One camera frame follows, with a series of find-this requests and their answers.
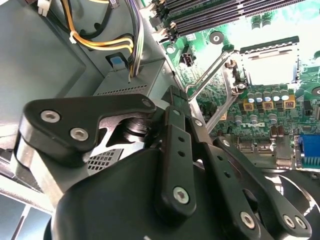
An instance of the green circuit board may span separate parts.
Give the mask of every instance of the green circuit board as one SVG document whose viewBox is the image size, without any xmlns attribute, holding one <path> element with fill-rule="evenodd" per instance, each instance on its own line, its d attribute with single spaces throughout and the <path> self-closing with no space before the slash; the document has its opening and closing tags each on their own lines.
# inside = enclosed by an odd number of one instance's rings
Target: green circuit board
<svg viewBox="0 0 320 240">
<path fill-rule="evenodd" d="M 252 28 L 255 18 L 268 18 L 271 24 L 259 29 Z M 210 34 L 219 31 L 223 33 L 224 40 L 221 44 L 212 44 Z M 278 84 L 278 68 L 264 65 L 263 68 L 270 68 L 272 73 L 271 85 L 251 85 L 245 92 L 239 96 L 238 100 L 229 108 L 226 120 L 221 120 L 215 129 L 211 132 L 213 136 L 218 131 L 226 134 L 230 131 L 232 134 L 243 139 L 265 139 L 269 138 L 269 115 L 276 114 L 277 125 L 284 127 L 285 134 L 320 134 L 320 120 L 316 117 L 317 108 L 320 104 L 320 94 L 313 93 L 313 90 L 320 87 L 320 57 L 316 60 L 315 53 L 320 51 L 320 1 L 306 0 L 300 3 L 288 5 L 271 12 L 243 18 L 228 24 L 220 25 L 215 28 L 202 30 L 186 36 L 179 37 L 175 43 L 165 42 L 166 49 L 173 46 L 175 51 L 167 53 L 172 65 L 175 68 L 182 84 L 187 86 L 195 83 L 197 79 L 208 69 L 213 61 L 221 54 L 226 46 L 233 45 L 235 50 L 243 47 L 253 46 L 261 43 L 276 41 L 288 37 L 298 36 L 298 61 L 299 61 L 299 83 L 297 84 Z M 181 51 L 185 46 L 189 46 L 192 54 L 196 57 L 194 64 L 190 67 L 181 66 Z M 243 112 L 240 107 L 246 100 L 248 93 L 263 93 L 264 91 L 273 91 L 287 89 L 295 98 L 295 108 L 278 110 L 258 111 L 254 104 L 253 111 Z M 226 89 L 222 73 L 217 73 L 207 87 L 197 97 L 197 102 L 202 109 L 208 109 L 210 106 L 221 106 L 226 101 Z M 304 110 L 304 101 L 310 101 L 312 114 L 306 115 Z M 237 126 L 235 116 L 242 116 L 244 124 L 250 123 L 250 116 L 258 116 L 258 122 L 264 123 L 260 126 L 251 127 L 248 125 Z M 203 111 L 205 121 L 208 121 L 211 114 Z"/>
</svg>

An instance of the cable bundle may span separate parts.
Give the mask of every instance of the cable bundle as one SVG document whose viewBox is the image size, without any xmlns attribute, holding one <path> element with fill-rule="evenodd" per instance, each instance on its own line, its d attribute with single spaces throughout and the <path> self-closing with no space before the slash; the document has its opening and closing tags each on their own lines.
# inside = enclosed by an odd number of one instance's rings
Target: cable bundle
<svg viewBox="0 0 320 240">
<path fill-rule="evenodd" d="M 111 41 L 103 41 L 103 42 L 94 42 L 91 41 L 88 37 L 86 37 L 86 34 L 78 33 L 75 29 L 73 18 L 72 18 L 72 10 L 69 0 L 60 0 L 65 16 L 65 20 L 67 23 L 67 27 L 65 27 L 58 19 L 54 16 L 54 14 L 50 14 L 51 18 L 54 20 L 54 22 L 65 32 L 70 34 L 70 40 L 73 43 L 78 43 L 88 49 L 93 50 L 99 50 L 99 51 L 114 51 L 114 50 L 120 50 L 120 49 L 128 49 L 131 53 L 131 56 L 128 59 L 129 63 L 129 82 L 131 81 L 131 78 L 136 77 L 139 74 L 139 68 L 143 53 L 143 47 L 144 47 L 144 26 L 142 22 L 142 16 L 139 11 L 139 7 L 135 0 L 125 0 L 126 5 L 128 6 L 132 25 L 133 25 L 133 40 L 130 38 L 131 34 L 123 34 L 119 37 L 117 37 L 114 40 Z M 104 0 L 90 0 L 92 2 L 96 3 L 108 3 L 109 1 Z M 110 11 L 111 7 L 108 6 L 106 11 L 106 16 L 104 19 L 104 24 L 106 25 L 108 22 L 108 19 L 110 17 Z M 93 35 L 96 37 L 98 36 L 101 31 L 97 31 Z"/>
<path fill-rule="evenodd" d="M 139 7 L 135 0 L 125 0 L 125 3 L 127 4 L 132 25 L 133 25 L 133 37 L 134 37 L 134 49 L 133 49 L 133 61 L 130 65 L 130 75 L 129 75 L 129 82 L 131 81 L 130 78 L 133 78 L 139 74 L 139 67 L 141 63 L 143 48 L 144 48 L 144 25 L 142 22 L 142 16 L 139 11 Z"/>
</svg>

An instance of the ram slot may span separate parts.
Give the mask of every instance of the ram slot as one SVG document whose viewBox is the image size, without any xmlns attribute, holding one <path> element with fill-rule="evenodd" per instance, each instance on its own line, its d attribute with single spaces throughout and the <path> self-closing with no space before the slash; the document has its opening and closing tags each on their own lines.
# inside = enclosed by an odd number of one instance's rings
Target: ram slot
<svg viewBox="0 0 320 240">
<path fill-rule="evenodd" d="M 190 14 L 190 15 L 187 15 L 187 16 L 184 16 L 184 17 L 175 19 L 173 22 L 178 25 L 179 23 L 186 22 L 186 21 L 188 21 L 190 19 L 197 19 L 197 18 L 199 18 L 199 17 L 201 17 L 203 15 L 210 14 L 212 12 L 215 12 L 217 10 L 223 9 L 225 7 L 229 7 L 230 8 L 232 5 L 235 5 L 235 4 L 237 5 L 238 1 L 232 0 L 232 1 L 229 1 L 229 2 L 226 2 L 226 3 L 223 3 L 223 4 L 219 4 L 219 5 L 204 9 L 202 11 L 195 12 L 193 14 Z"/>
<path fill-rule="evenodd" d="M 166 7 L 168 9 L 171 10 L 171 9 L 175 9 L 175 8 L 177 8 L 177 7 L 179 7 L 179 6 L 183 5 L 183 4 L 187 4 L 187 3 L 191 2 L 191 1 L 193 1 L 193 0 L 178 0 L 178 1 L 174 1 L 174 2 L 166 1 L 165 5 L 166 5 Z"/>
<path fill-rule="evenodd" d="M 250 6 L 253 4 L 256 4 L 258 2 L 264 2 L 265 0 L 242 0 L 242 1 L 232 1 L 233 4 L 220 4 L 218 6 L 214 6 L 211 8 L 208 8 L 206 10 L 203 11 L 199 11 L 197 13 L 191 14 L 189 16 L 185 16 L 179 19 L 175 19 L 173 22 L 175 23 L 175 26 L 177 29 L 181 29 L 184 28 L 186 26 L 189 25 L 194 25 L 196 23 L 202 22 L 202 21 L 206 21 L 209 19 L 213 19 L 216 18 L 218 16 L 221 16 L 223 14 L 227 14 L 230 13 L 232 11 L 236 11 L 239 10 L 240 7 L 246 7 L 246 6 Z"/>
<path fill-rule="evenodd" d="M 239 9 L 235 12 L 222 15 L 207 21 L 202 21 L 193 25 L 189 25 L 180 29 L 176 29 L 179 37 L 194 34 L 206 29 L 214 28 L 224 24 L 238 21 L 243 17 L 253 17 L 255 15 L 264 14 L 266 12 L 274 11 L 292 4 L 303 2 L 304 0 L 268 0 L 266 3 Z"/>
<path fill-rule="evenodd" d="M 209 24 L 212 24 L 212 23 L 216 23 L 217 21 L 222 21 L 223 19 L 228 19 L 228 18 L 231 18 L 232 16 L 245 16 L 245 13 L 248 12 L 248 11 L 252 11 L 252 10 L 255 10 L 255 9 L 260 9 L 260 8 L 263 8 L 263 7 L 266 7 L 266 6 L 269 6 L 269 5 L 272 5 L 272 4 L 277 4 L 277 3 L 281 3 L 283 1 L 286 1 L 286 0 L 267 0 L 267 1 L 264 1 L 260 4 L 255 4 L 253 6 L 249 6 L 249 7 L 245 7 L 245 8 L 238 8 L 236 11 L 233 11 L 231 13 L 228 13 L 228 14 L 224 14 L 224 15 L 221 15 L 219 17 L 214 17 L 214 18 L 211 18 L 211 19 L 208 19 L 205 17 L 206 20 L 204 21 L 201 21 L 201 22 L 197 22 L 195 24 L 192 24 L 192 25 L 189 25 L 189 26 L 186 26 L 186 27 L 179 27 L 177 26 L 176 29 L 180 32 L 184 32 L 184 31 L 189 31 L 190 29 L 193 29 L 193 28 L 199 28 L 201 26 L 204 26 L 204 25 L 209 25 Z"/>
<path fill-rule="evenodd" d="M 172 8 L 170 9 L 170 12 L 168 14 L 168 17 L 171 17 L 172 15 L 177 15 L 180 14 L 182 11 L 188 10 L 194 6 L 200 5 L 200 4 L 204 4 L 206 2 L 209 2 L 210 0 L 193 0 L 188 4 L 176 7 L 176 8 Z"/>
</svg>

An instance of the vent grille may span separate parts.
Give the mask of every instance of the vent grille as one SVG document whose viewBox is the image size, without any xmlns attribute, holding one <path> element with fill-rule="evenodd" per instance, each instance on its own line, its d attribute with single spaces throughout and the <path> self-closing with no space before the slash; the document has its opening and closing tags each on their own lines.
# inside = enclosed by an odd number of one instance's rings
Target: vent grille
<svg viewBox="0 0 320 240">
<path fill-rule="evenodd" d="M 96 156 L 92 156 L 88 161 L 88 170 L 91 174 L 95 174 L 119 160 L 122 149 L 112 149 Z"/>
<path fill-rule="evenodd" d="M 143 94 L 147 85 L 133 86 L 113 91 L 99 92 L 97 95 Z"/>
</svg>

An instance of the screw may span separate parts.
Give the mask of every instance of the screw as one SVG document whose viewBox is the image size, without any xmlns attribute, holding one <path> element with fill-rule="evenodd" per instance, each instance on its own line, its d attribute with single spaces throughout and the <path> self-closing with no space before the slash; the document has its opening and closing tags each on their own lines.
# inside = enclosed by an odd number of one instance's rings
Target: screw
<svg viewBox="0 0 320 240">
<path fill-rule="evenodd" d="M 72 128 L 70 131 L 70 136 L 77 141 L 83 142 L 89 138 L 89 134 L 86 130 L 80 127 Z"/>
<path fill-rule="evenodd" d="M 41 119 L 47 123 L 56 123 L 60 121 L 59 113 L 52 110 L 45 110 L 40 114 Z"/>
<path fill-rule="evenodd" d="M 240 212 L 240 217 L 244 225 L 246 225 L 249 229 L 255 228 L 255 221 L 253 218 L 245 211 Z"/>
<path fill-rule="evenodd" d="M 189 202 L 189 195 L 187 191 L 180 186 L 176 186 L 173 189 L 173 196 L 181 204 L 187 204 Z"/>
<path fill-rule="evenodd" d="M 180 112 L 178 110 L 173 109 L 173 112 L 177 115 L 180 115 Z"/>
<path fill-rule="evenodd" d="M 303 229 L 307 229 L 306 224 L 301 220 L 300 217 L 295 216 L 295 220 L 296 220 L 296 222 L 300 225 L 300 227 L 302 227 Z"/>
<path fill-rule="evenodd" d="M 294 228 L 296 227 L 294 221 L 292 221 L 292 219 L 291 219 L 289 216 L 283 215 L 283 219 L 284 219 L 285 223 L 286 223 L 290 228 L 293 228 L 293 229 L 294 229 Z"/>
<path fill-rule="evenodd" d="M 227 140 L 222 140 L 223 144 L 226 145 L 227 147 L 230 147 L 230 143 Z"/>
<path fill-rule="evenodd" d="M 151 107 L 151 103 L 147 99 L 142 100 L 143 104 L 146 105 L 147 107 Z"/>
<path fill-rule="evenodd" d="M 246 85 L 244 83 L 239 83 L 238 88 L 239 89 L 245 89 Z"/>
<path fill-rule="evenodd" d="M 194 120 L 194 122 L 195 122 L 195 124 L 197 124 L 199 127 L 202 127 L 202 126 L 203 126 L 202 122 L 201 122 L 200 120 L 198 120 L 198 119 Z"/>
</svg>

